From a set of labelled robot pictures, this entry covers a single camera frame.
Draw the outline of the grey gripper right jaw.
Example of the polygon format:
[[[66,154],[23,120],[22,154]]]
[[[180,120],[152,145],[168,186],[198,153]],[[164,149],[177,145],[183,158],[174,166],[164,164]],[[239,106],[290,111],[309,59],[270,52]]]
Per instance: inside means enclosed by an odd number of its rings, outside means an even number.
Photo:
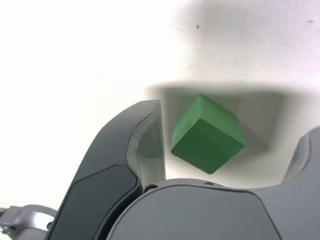
[[[320,130],[304,135],[281,184],[252,189],[170,181],[135,200],[109,240],[317,240]]]

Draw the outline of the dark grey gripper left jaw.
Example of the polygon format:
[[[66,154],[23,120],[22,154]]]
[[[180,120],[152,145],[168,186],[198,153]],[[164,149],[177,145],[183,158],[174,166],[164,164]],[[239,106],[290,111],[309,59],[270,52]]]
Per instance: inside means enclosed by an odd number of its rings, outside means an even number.
[[[49,240],[104,240],[121,213],[165,180],[159,100],[120,112],[89,146],[47,234]]]

